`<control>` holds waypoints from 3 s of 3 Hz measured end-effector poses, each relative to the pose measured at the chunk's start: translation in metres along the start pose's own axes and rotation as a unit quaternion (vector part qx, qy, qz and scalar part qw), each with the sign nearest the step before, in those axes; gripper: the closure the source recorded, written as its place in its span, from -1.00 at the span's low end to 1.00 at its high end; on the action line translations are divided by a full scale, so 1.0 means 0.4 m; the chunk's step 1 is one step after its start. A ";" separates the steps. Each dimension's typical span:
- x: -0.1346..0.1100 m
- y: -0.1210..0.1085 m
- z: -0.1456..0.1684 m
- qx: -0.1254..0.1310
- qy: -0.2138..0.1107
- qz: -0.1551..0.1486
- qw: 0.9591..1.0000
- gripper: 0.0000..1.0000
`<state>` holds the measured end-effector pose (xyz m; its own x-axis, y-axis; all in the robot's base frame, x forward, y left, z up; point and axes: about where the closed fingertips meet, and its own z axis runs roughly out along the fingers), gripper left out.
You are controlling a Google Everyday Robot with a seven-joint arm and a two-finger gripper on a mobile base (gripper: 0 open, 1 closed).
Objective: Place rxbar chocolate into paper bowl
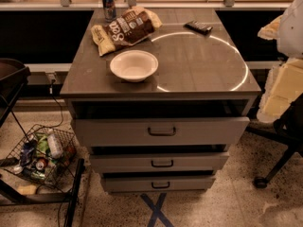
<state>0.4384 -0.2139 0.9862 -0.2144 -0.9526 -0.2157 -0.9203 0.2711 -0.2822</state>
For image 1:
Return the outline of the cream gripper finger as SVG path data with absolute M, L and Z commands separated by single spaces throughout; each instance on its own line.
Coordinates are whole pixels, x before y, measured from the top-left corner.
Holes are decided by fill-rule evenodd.
M 277 40 L 281 18 L 282 16 L 279 15 L 268 25 L 262 27 L 258 32 L 258 36 L 264 40 Z
M 279 119 L 302 94 L 303 60 L 288 59 L 282 65 L 274 66 L 268 73 L 265 93 L 258 105 L 258 121 L 272 123 Z

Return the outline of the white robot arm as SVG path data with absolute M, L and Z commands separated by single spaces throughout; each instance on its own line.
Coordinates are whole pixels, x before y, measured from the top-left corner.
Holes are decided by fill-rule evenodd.
M 272 123 L 303 94 L 303 0 L 294 0 L 282 15 L 262 27 L 258 36 L 276 40 L 277 51 L 288 57 L 269 71 L 258 105 L 257 119 Z

